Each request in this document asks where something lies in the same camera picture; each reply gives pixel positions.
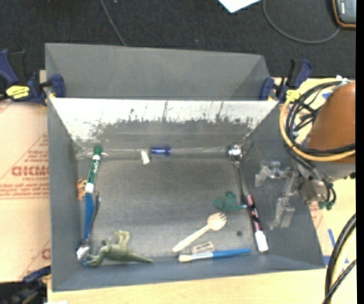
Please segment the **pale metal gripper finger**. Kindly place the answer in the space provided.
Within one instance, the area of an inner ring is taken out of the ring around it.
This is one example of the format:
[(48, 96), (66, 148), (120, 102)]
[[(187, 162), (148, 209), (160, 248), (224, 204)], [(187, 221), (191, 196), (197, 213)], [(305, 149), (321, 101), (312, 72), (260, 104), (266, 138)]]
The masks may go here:
[(267, 179), (285, 179), (290, 173), (290, 167), (282, 168), (279, 161), (261, 161), (258, 173), (254, 175), (254, 185), (261, 187)]
[(295, 213), (295, 208), (290, 203), (290, 198), (282, 196), (276, 200), (273, 210), (273, 220), (269, 223), (270, 229), (289, 228)]

